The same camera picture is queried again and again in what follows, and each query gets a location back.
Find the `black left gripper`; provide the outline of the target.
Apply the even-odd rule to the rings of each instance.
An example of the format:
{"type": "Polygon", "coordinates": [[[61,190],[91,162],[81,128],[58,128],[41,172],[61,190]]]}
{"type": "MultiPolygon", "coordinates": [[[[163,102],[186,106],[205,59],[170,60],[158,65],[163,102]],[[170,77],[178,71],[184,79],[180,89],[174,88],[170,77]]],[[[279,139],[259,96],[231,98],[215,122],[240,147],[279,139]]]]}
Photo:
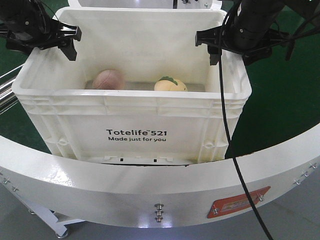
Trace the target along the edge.
{"type": "Polygon", "coordinates": [[[9,50],[30,54],[34,48],[58,47],[69,61],[75,61],[77,52],[69,40],[80,42],[82,31],[50,17],[41,0],[2,0],[0,36],[9,50]]]}

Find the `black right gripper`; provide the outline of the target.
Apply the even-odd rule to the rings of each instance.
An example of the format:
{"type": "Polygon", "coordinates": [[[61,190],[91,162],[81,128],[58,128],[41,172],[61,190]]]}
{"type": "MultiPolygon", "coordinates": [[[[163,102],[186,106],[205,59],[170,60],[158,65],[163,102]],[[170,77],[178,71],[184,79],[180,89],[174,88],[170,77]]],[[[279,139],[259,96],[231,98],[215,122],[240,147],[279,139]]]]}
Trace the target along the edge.
{"type": "Polygon", "coordinates": [[[195,46],[210,46],[211,66],[219,63],[223,50],[241,55],[246,66],[268,58],[272,47],[290,39],[289,33],[271,29],[284,7],[283,0],[235,0],[221,27],[196,32],[195,46]]]}

